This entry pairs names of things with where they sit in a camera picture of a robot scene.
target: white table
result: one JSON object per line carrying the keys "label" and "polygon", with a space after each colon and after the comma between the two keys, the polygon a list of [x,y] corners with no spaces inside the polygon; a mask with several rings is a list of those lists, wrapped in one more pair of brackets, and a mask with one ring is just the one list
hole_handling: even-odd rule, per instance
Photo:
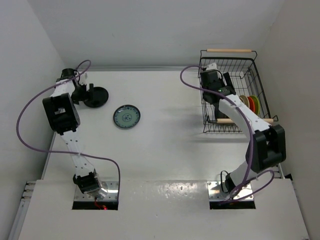
{"label": "white table", "polygon": [[[79,106],[85,153],[114,159],[121,170],[118,211],[71,210],[75,173],[71,157],[51,154],[37,181],[20,240],[53,239],[279,239],[308,233],[288,179],[276,179],[255,195],[256,209],[210,210],[207,180],[244,161],[242,134],[202,133],[200,93],[183,85],[179,71],[97,71],[88,83],[108,90],[101,108]],[[185,79],[199,84],[197,72]],[[121,105],[139,108],[140,122],[122,130],[113,122]],[[53,150],[66,150],[54,139]],[[101,177],[116,167],[90,159]],[[252,183],[254,189],[270,176]]]}

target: black cable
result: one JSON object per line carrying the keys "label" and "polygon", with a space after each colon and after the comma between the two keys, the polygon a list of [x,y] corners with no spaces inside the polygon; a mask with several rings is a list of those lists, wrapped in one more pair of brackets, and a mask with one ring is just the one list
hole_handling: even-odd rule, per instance
{"label": "black cable", "polygon": [[225,172],[227,175],[229,174],[226,170],[222,170],[220,172],[220,185],[221,185],[221,190],[223,193],[227,194],[228,193],[228,190],[227,191],[224,191],[224,185],[222,183],[222,173]]}

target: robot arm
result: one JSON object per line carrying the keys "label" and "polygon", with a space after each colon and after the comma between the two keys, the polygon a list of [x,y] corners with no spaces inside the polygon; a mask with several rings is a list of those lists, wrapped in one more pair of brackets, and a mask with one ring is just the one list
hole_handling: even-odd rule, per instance
{"label": "robot arm", "polygon": [[[87,86],[84,83],[79,83],[76,80],[66,82],[74,76],[75,70],[71,68],[64,69],[61,78],[57,80],[62,84],[55,88],[50,97],[43,99],[42,103],[50,127],[61,136],[68,151],[81,153],[84,146],[79,138],[80,118],[74,103],[79,104],[79,101],[90,101],[93,93],[93,84],[90,84],[90,90],[87,91]],[[95,167],[80,154],[71,154],[71,158],[75,166],[73,182],[83,194],[98,198],[102,192],[102,185]]]}
{"label": "robot arm", "polygon": [[[286,159],[285,130],[280,125],[272,126],[252,112],[237,96],[229,73],[222,74],[217,70],[215,63],[210,64],[200,73],[201,85],[204,89],[218,92],[234,102],[231,104],[215,94],[203,92],[203,99],[214,105],[216,118],[228,116],[243,131],[250,140],[248,126],[243,116],[238,112],[238,107],[250,123],[253,132],[253,157],[247,180],[255,178],[267,168],[273,167]],[[246,151],[245,161],[225,179],[228,193],[242,184],[249,162],[249,147]]]}

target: colorful plate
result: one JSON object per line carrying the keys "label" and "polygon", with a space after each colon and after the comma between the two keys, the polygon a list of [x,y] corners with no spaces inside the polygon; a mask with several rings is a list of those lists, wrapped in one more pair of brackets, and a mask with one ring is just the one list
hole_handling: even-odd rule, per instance
{"label": "colorful plate", "polygon": [[250,108],[249,99],[245,95],[240,95],[239,98],[248,108]]}
{"label": "colorful plate", "polygon": [[255,107],[254,100],[250,96],[248,96],[248,100],[249,100],[249,103],[250,103],[250,106],[249,106],[250,110],[255,113],[256,107]]}
{"label": "colorful plate", "polygon": [[123,105],[115,110],[113,114],[114,123],[122,129],[134,127],[140,120],[141,114],[137,107]]}
{"label": "colorful plate", "polygon": [[254,106],[255,106],[255,112],[254,113],[258,115],[260,113],[260,102],[259,102],[259,99],[254,95],[250,96],[250,98],[252,98]]}

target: dish rack handle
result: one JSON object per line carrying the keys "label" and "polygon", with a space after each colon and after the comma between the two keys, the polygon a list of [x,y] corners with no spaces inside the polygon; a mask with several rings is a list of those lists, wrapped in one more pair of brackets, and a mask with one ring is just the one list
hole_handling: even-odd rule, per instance
{"label": "dish rack handle", "polygon": [[221,49],[221,48],[208,48],[206,50],[207,53],[252,53],[251,49]]}

